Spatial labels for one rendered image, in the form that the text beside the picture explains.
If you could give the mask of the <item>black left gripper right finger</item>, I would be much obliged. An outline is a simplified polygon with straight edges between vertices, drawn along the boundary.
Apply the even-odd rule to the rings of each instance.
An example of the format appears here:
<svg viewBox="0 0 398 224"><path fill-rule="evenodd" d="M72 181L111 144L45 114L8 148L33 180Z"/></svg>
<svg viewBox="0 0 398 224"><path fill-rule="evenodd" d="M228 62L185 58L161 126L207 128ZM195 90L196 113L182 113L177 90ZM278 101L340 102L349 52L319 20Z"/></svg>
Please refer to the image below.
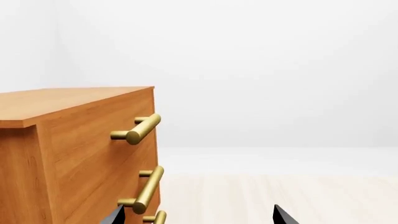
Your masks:
<svg viewBox="0 0 398 224"><path fill-rule="evenodd" d="M273 222L274 224L299 224L292 216L290 216L279 205L274 205Z"/></svg>

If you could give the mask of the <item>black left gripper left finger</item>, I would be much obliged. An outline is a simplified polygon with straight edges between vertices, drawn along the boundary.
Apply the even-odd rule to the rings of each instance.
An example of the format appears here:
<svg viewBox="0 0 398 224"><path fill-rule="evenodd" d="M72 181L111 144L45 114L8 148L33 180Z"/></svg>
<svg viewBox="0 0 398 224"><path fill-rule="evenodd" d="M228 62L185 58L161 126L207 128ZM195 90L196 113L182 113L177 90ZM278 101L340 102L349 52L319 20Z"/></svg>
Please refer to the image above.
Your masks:
<svg viewBox="0 0 398 224"><path fill-rule="evenodd" d="M125 211L124 206L118 206L113 212L101 221L101 224L124 224Z"/></svg>

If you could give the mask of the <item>wooden drawer cabinet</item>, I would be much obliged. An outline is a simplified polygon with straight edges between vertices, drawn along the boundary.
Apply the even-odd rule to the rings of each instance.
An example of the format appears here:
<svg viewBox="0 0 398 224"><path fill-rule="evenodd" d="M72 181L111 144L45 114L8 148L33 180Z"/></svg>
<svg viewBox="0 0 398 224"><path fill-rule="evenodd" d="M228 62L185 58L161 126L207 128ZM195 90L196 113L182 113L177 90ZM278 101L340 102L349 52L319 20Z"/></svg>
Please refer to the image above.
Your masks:
<svg viewBox="0 0 398 224"><path fill-rule="evenodd" d="M0 224L100 224L158 165L156 130L111 132L154 113L152 87L0 93Z"/></svg>

